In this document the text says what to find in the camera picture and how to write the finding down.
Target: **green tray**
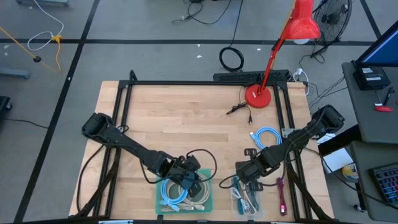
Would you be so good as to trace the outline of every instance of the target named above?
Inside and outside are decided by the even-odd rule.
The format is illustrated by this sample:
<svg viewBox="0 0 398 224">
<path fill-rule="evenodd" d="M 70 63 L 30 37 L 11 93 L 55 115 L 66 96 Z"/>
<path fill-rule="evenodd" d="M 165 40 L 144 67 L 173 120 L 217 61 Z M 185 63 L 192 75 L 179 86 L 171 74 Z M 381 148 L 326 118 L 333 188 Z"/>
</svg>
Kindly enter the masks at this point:
<svg viewBox="0 0 398 224">
<path fill-rule="evenodd" d="M 211 170 L 209 169 L 200 169 L 198 170 L 198 173 L 203 174 L 204 176 L 206 176 L 207 178 L 209 178 L 211 176 Z M 207 199 L 207 201 L 205 203 L 203 203 L 202 205 L 205 207 L 205 209 L 202 210 L 180 210 L 179 212 L 177 211 L 171 211 L 171 212 L 164 212 L 162 211 L 162 208 L 164 208 L 164 205 L 160 204 L 160 201 L 163 200 L 162 198 L 162 194 L 160 192 L 161 188 L 162 188 L 162 182 L 159 182 L 156 184 L 156 196 L 155 196 L 155 212 L 158 215 L 167 215 L 167 214 L 182 214 L 182 213 L 209 213 L 213 210 L 213 193 L 211 191 L 211 180 L 208 181 L 210 184 L 210 195 L 209 198 Z M 194 198 L 190 198 L 191 201 L 196 202 L 198 200 L 201 199 L 201 197 L 204 194 L 204 187 L 202 186 L 202 191 L 199 192 L 199 194 L 194 197 Z M 170 189 L 170 198 L 177 198 L 178 197 L 178 185 L 173 185 Z"/>
</svg>

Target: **red object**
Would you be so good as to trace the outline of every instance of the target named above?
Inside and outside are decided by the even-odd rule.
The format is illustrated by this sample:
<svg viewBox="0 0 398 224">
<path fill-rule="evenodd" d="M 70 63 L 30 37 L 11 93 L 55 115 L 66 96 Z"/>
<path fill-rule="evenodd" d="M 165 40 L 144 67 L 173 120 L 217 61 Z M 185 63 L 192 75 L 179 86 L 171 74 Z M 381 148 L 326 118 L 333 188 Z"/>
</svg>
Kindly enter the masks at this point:
<svg viewBox="0 0 398 224">
<path fill-rule="evenodd" d="M 375 106 L 374 109 L 378 112 L 391 112 L 392 107 L 389 106 Z"/>
<path fill-rule="evenodd" d="M 258 94 L 260 85 L 251 85 L 244 94 L 244 99 L 253 108 L 265 108 L 271 102 L 271 92 L 266 88 L 261 95 Z"/>
<path fill-rule="evenodd" d="M 245 98 L 248 105 L 254 108 L 264 108 L 271 101 L 271 93 L 266 88 L 268 75 L 271 70 L 271 66 L 274 62 L 277 52 L 282 47 L 282 44 L 287 39 L 314 39 L 321 36 L 317 23 L 312 19 L 313 0 L 296 0 L 294 9 L 290 19 L 287 21 L 285 28 L 283 29 L 279 39 L 271 50 L 271 55 L 268 60 L 266 71 L 264 72 L 264 80 L 261 86 L 258 86 L 257 96 L 249 97 L 252 94 L 252 89 L 246 90 Z M 261 95 L 269 95 L 268 103 L 262 102 L 268 100 L 268 96 L 265 98 Z"/>
<path fill-rule="evenodd" d="M 284 197 L 285 181 L 281 180 L 280 177 L 278 177 L 276 179 L 276 182 L 278 183 L 278 191 L 279 191 L 279 199 L 280 199 L 280 215 L 285 216 L 285 215 L 287 215 L 287 207 L 286 207 L 286 202 L 285 202 L 285 197 Z"/>
</svg>

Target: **black fan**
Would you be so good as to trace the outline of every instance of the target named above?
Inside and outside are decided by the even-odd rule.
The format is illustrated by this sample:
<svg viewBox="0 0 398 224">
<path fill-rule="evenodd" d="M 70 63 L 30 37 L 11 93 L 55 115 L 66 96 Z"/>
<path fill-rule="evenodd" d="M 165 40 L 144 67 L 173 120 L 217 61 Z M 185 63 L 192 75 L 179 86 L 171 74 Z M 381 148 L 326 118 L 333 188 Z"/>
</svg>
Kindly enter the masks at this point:
<svg viewBox="0 0 398 224">
<path fill-rule="evenodd" d="M 323 52 L 330 45 L 340 41 L 351 16 L 352 0 L 322 0 L 314 10 L 314 20 L 321 30 L 321 37 L 315 42 L 323 48 L 311 57 Z"/>
</svg>

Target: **red lamp base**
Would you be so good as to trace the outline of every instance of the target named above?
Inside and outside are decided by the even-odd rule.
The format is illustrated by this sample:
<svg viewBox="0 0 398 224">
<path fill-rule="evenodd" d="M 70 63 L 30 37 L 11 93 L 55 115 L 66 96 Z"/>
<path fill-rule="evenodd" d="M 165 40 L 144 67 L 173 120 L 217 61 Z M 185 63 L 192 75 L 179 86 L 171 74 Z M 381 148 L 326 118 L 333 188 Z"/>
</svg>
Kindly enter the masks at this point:
<svg viewBox="0 0 398 224">
<path fill-rule="evenodd" d="M 258 84 L 250 86 L 244 95 L 244 99 L 248 105 L 253 108 L 265 108 L 271 102 L 271 93 L 267 88 L 264 89 L 261 95 L 257 93 L 260 86 Z"/>
</svg>

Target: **red desk lamp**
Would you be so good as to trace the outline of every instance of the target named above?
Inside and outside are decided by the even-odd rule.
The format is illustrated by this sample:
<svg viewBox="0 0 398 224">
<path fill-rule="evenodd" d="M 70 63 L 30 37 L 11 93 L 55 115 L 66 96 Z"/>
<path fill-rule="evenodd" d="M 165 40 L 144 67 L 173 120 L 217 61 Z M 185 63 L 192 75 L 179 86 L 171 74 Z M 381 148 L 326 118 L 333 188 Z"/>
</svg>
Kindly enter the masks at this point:
<svg viewBox="0 0 398 224">
<path fill-rule="evenodd" d="M 317 23 L 312 19 L 313 0 L 296 0 L 290 17 L 280 34 L 279 39 L 272 47 L 267 68 L 261 86 L 258 84 L 250 86 L 244 96 L 248 105 L 253 108 L 264 108 L 271 102 L 271 93 L 266 88 L 269 72 L 274 63 L 277 52 L 287 39 L 293 39 L 298 44 L 304 44 L 308 39 L 321 36 Z"/>
</svg>

